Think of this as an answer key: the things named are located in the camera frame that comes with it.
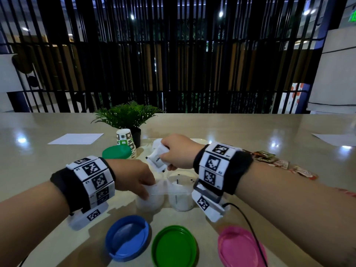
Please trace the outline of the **person's left hand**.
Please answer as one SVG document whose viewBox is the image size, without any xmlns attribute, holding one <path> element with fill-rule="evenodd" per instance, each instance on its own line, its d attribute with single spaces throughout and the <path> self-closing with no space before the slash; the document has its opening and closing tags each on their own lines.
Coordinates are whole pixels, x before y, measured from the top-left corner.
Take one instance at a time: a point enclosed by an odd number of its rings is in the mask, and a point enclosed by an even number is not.
<svg viewBox="0 0 356 267">
<path fill-rule="evenodd" d="M 138 196 L 138 186 L 154 185 L 155 178 L 149 166 L 137 159 L 107 159 L 115 175 L 115 189 L 130 191 Z"/>
</svg>

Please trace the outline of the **person's right hand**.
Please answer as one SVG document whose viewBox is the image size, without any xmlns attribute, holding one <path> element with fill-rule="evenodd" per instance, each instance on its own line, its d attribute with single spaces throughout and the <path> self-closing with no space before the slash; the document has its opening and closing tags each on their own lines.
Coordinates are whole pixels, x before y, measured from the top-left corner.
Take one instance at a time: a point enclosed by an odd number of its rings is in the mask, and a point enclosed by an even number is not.
<svg viewBox="0 0 356 267">
<path fill-rule="evenodd" d="M 161 143 L 169 148 L 168 153 L 173 153 L 176 157 L 175 165 L 180 169 L 192 169 L 194 159 L 205 147 L 189 139 L 185 135 L 172 134 L 161 140 Z"/>
</svg>

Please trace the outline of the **white sachet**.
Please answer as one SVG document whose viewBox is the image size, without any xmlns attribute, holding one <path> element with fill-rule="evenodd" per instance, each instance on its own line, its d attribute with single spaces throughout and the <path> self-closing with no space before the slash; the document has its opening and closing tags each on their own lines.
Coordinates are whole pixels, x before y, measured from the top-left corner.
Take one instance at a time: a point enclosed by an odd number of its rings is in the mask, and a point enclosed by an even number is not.
<svg viewBox="0 0 356 267">
<path fill-rule="evenodd" d="M 169 163 L 162 161 L 161 155 L 169 152 L 169 148 L 161 143 L 162 139 L 153 142 L 153 152 L 146 156 L 148 164 L 157 172 L 165 172 Z"/>
</svg>

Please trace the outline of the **clear plastic jar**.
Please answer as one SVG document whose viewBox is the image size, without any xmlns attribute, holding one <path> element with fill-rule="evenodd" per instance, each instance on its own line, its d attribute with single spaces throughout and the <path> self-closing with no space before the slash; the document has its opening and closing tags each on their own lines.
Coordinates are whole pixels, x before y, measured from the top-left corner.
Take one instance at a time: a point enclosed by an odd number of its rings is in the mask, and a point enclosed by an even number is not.
<svg viewBox="0 0 356 267">
<path fill-rule="evenodd" d="M 136 196 L 136 207 L 143 212 L 155 212 L 160 209 L 165 201 L 167 195 L 167 182 L 165 179 L 159 180 L 154 185 L 143 185 L 149 194 L 147 200 Z"/>
<path fill-rule="evenodd" d="M 192 199 L 193 186 L 196 177 L 187 171 L 171 173 L 167 177 L 168 201 L 171 207 L 177 211 L 190 211 L 195 202 Z"/>
</svg>

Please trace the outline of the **person's right forearm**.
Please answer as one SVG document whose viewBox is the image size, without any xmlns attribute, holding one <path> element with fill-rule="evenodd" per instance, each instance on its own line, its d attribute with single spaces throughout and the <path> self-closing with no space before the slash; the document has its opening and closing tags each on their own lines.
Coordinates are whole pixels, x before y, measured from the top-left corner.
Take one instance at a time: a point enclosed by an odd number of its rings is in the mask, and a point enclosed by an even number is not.
<svg viewBox="0 0 356 267">
<path fill-rule="evenodd" d="M 356 267 L 356 198 L 256 161 L 235 195 L 321 265 Z"/>
</svg>

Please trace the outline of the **person's left forearm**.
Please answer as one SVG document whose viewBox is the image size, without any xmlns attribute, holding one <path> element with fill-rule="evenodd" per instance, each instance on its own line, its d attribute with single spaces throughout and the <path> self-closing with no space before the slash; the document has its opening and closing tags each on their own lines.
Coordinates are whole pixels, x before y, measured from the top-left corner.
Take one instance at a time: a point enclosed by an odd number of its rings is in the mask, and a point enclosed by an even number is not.
<svg viewBox="0 0 356 267">
<path fill-rule="evenodd" d="M 0 267 L 17 267 L 69 213 L 50 181 L 0 202 Z"/>
</svg>

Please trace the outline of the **printed paper cup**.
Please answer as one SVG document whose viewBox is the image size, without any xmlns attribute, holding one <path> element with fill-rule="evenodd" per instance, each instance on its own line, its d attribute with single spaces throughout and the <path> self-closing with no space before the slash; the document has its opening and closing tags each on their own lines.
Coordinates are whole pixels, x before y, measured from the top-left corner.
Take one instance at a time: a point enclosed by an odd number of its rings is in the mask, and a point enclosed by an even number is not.
<svg viewBox="0 0 356 267">
<path fill-rule="evenodd" d="M 131 130 L 128 128 L 119 129 L 116 131 L 116 141 L 117 145 L 127 145 L 131 149 L 131 159 L 137 157 L 136 144 L 131 133 Z"/>
</svg>

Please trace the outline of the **blue plastic lid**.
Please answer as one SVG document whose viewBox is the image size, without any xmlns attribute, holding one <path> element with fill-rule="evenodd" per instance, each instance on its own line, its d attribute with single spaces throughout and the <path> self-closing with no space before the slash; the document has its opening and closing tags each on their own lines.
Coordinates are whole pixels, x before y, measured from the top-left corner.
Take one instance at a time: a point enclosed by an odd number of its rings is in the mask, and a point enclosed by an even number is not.
<svg viewBox="0 0 356 267">
<path fill-rule="evenodd" d="M 148 247 L 150 232 L 150 226 L 143 217 L 125 216 L 109 228 L 105 237 L 105 248 L 114 261 L 133 260 Z"/>
</svg>

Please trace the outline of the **green plastic lid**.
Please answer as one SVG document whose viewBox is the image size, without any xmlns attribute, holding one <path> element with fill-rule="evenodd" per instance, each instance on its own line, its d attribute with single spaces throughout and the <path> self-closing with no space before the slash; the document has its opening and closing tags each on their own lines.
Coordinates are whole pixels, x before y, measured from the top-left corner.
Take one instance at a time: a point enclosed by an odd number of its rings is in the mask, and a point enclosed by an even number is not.
<svg viewBox="0 0 356 267">
<path fill-rule="evenodd" d="M 154 238 L 151 258 L 154 267 L 195 267 L 197 243 L 183 226 L 163 228 Z"/>
<path fill-rule="evenodd" d="M 114 145 L 104 149 L 102 158 L 104 159 L 131 159 L 131 148 L 125 144 Z"/>
</svg>

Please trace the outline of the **right marker-printed wristband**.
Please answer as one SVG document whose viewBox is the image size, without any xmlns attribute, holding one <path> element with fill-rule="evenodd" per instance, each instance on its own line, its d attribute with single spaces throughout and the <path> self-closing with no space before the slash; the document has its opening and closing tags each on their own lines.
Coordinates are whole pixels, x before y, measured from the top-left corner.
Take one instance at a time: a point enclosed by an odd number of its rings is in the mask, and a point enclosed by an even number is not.
<svg viewBox="0 0 356 267">
<path fill-rule="evenodd" d="M 233 195 L 253 162 L 253 156 L 241 148 L 219 142 L 207 144 L 193 162 L 199 176 L 194 188 L 205 196 L 212 193 L 216 198 L 224 193 Z"/>
</svg>

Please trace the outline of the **marker-printed wristband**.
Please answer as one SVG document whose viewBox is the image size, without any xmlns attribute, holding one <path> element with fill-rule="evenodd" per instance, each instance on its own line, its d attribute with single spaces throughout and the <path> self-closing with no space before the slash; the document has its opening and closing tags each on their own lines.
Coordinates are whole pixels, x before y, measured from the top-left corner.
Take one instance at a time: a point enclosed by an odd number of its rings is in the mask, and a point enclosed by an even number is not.
<svg viewBox="0 0 356 267">
<path fill-rule="evenodd" d="M 212 193 L 216 198 L 224 193 L 233 195 L 253 162 L 253 156 L 241 148 L 219 142 L 207 144 L 193 162 L 199 176 L 194 188 L 205 196 Z"/>
<path fill-rule="evenodd" d="M 87 156 L 52 174 L 50 181 L 64 195 L 73 213 L 89 211 L 114 197 L 115 179 L 102 157 Z"/>
</svg>

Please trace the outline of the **left marker-printed wristband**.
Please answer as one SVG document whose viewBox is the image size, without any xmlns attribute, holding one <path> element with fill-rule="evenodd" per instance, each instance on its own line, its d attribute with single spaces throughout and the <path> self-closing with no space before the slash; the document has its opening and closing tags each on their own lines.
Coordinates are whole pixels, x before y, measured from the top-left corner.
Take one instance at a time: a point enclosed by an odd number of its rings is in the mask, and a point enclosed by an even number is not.
<svg viewBox="0 0 356 267">
<path fill-rule="evenodd" d="M 102 157 L 87 156 L 52 174 L 50 181 L 64 195 L 73 213 L 89 211 L 114 197 L 115 179 Z"/>
</svg>

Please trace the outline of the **potted green plant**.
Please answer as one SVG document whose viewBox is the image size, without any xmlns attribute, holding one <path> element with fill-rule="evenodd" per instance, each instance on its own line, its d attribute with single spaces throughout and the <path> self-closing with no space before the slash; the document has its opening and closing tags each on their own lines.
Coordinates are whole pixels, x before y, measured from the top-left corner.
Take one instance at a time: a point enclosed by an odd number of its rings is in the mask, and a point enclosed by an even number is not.
<svg viewBox="0 0 356 267">
<path fill-rule="evenodd" d="M 118 130 L 130 129 L 135 147 L 138 148 L 141 145 L 140 126 L 157 113 L 163 113 L 163 111 L 152 105 L 140 105 L 131 101 L 110 109 L 99 109 L 95 112 L 95 119 L 92 122 L 103 122 Z"/>
</svg>

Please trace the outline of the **white paper sheet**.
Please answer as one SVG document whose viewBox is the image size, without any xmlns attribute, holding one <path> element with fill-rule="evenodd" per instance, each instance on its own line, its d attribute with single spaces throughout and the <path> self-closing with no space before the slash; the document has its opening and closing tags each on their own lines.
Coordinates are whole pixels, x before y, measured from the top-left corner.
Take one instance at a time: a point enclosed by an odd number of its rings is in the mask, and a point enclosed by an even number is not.
<svg viewBox="0 0 356 267">
<path fill-rule="evenodd" d="M 103 136 L 104 133 L 67 133 L 51 142 L 49 145 L 90 145 Z"/>
<path fill-rule="evenodd" d="M 333 145 L 333 146 L 349 146 L 356 147 L 356 135 L 355 134 L 312 134 L 318 139 Z"/>
</svg>

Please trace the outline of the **black slatted partition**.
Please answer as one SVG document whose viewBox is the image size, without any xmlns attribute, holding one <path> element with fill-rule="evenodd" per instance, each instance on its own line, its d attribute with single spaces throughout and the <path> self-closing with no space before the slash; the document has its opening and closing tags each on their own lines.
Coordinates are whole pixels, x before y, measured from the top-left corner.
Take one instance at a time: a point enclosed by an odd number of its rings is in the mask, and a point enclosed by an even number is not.
<svg viewBox="0 0 356 267">
<path fill-rule="evenodd" d="M 0 112 L 305 113 L 348 0 L 0 0 Z"/>
</svg>

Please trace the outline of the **pink plastic lid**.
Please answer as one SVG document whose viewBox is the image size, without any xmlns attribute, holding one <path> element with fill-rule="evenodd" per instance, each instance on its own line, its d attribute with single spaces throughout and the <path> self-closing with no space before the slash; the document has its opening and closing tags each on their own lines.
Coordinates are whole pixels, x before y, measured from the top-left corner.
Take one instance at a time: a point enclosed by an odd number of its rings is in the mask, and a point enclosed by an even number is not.
<svg viewBox="0 0 356 267">
<path fill-rule="evenodd" d="M 266 251 L 261 242 L 259 246 L 253 234 L 239 226 L 223 229 L 217 241 L 217 251 L 224 267 L 266 267 Z"/>
</svg>

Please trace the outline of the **orange red sachet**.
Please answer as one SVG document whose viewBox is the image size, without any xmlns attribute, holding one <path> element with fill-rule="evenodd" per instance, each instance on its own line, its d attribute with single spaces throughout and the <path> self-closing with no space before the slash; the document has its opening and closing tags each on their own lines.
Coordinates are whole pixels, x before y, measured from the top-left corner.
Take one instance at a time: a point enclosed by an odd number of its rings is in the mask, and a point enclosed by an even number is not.
<svg viewBox="0 0 356 267">
<path fill-rule="evenodd" d="M 292 173 L 295 173 L 295 174 L 299 174 L 309 180 L 316 180 L 318 179 L 318 175 L 317 174 L 314 174 L 312 173 L 311 171 L 309 170 L 305 170 L 304 168 L 298 166 L 298 165 L 293 165 L 289 171 L 291 171 Z"/>
</svg>

